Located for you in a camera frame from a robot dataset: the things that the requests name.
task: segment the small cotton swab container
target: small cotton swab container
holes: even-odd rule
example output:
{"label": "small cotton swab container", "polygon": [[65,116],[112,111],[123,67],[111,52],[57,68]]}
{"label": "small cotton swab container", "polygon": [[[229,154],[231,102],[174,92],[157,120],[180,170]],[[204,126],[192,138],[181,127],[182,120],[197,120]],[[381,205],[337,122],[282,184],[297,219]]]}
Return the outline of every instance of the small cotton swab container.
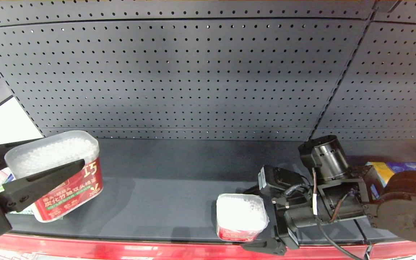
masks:
{"label": "small cotton swab container", "polygon": [[99,143],[84,131],[68,131],[20,145],[4,159],[15,179],[84,159],[79,173],[31,205],[40,222],[60,219],[102,191]]}
{"label": "small cotton swab container", "polygon": [[221,194],[216,201],[216,233],[222,240],[251,242],[269,223],[260,196]]}

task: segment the red shelf edge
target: red shelf edge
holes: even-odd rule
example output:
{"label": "red shelf edge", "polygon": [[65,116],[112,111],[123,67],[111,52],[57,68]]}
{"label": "red shelf edge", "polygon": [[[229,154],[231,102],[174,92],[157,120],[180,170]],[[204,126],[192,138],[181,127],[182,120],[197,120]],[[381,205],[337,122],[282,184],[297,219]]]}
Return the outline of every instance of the red shelf edge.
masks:
{"label": "red shelf edge", "polygon": [[[40,255],[106,260],[169,259],[347,259],[334,247],[303,246],[278,257],[243,250],[238,245],[180,244],[155,242],[115,242],[73,240],[30,235],[6,234],[0,237],[0,249]],[[363,256],[365,246],[347,246],[351,253]],[[391,242],[374,245],[371,259],[416,255],[416,242]]]}

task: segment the pegboard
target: pegboard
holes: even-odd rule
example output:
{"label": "pegboard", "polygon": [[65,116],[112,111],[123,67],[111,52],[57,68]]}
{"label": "pegboard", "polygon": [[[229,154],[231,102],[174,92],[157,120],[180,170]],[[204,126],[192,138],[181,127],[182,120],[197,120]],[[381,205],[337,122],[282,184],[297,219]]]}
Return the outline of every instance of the pegboard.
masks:
{"label": "pegboard", "polygon": [[373,1],[0,1],[0,26],[160,18],[358,18]]}
{"label": "pegboard", "polygon": [[401,1],[391,13],[377,13],[375,21],[416,23],[416,1]]}
{"label": "pegboard", "polygon": [[[42,128],[55,135],[76,128]],[[305,141],[309,129],[81,129],[95,138],[167,140],[294,140]]]}
{"label": "pegboard", "polygon": [[416,131],[416,25],[371,23],[318,128]]}
{"label": "pegboard", "polygon": [[416,129],[331,129],[316,130],[313,137],[336,135],[340,140],[415,140]]}
{"label": "pegboard", "polygon": [[186,133],[304,140],[364,28],[328,19],[0,27],[0,73],[39,129],[225,129]]}

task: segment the shelf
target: shelf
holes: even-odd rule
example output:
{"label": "shelf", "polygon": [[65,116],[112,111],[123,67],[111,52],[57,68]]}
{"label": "shelf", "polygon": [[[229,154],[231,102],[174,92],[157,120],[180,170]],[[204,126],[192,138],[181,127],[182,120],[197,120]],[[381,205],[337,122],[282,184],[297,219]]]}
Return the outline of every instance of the shelf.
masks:
{"label": "shelf", "polygon": [[[256,184],[263,164],[305,172],[297,150],[300,143],[100,139],[102,194],[52,223],[13,214],[9,219],[13,232],[30,235],[223,243],[215,232],[217,196]],[[342,146],[353,164],[416,161],[413,141],[342,142]],[[369,239],[399,239],[361,226]],[[363,239],[352,220],[325,229],[340,242]],[[304,244],[326,244],[316,227],[300,229],[298,238]]]}

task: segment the red label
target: red label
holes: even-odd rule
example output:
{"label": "red label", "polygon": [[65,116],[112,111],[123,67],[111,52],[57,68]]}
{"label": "red label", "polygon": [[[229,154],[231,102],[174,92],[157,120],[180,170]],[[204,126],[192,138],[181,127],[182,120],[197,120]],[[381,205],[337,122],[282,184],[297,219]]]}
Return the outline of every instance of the red label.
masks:
{"label": "red label", "polygon": [[218,226],[218,236],[222,240],[251,242],[258,234],[257,231],[229,230]]}
{"label": "red label", "polygon": [[71,211],[79,204],[96,196],[102,190],[99,158],[35,202],[44,221],[53,220]]}

